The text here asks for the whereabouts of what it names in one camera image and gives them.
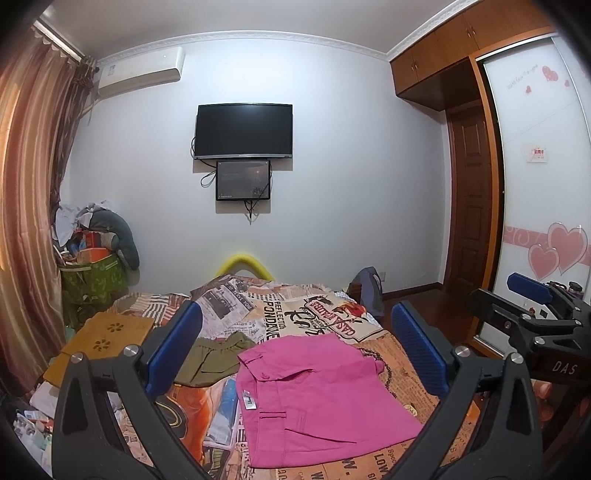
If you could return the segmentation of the right hand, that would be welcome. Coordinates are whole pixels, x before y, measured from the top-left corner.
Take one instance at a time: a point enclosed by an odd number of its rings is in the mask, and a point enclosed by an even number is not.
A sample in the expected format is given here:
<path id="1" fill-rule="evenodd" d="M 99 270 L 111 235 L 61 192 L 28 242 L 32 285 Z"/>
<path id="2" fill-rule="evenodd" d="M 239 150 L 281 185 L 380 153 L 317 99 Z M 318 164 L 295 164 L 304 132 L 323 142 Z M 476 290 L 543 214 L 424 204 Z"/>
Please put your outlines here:
<path id="1" fill-rule="evenodd" d="M 542 422 L 549 421 L 554 413 L 553 407 L 548 403 L 552 391 L 552 384 L 540 380 L 533 380 L 532 387 L 536 397 L 538 412 Z"/>

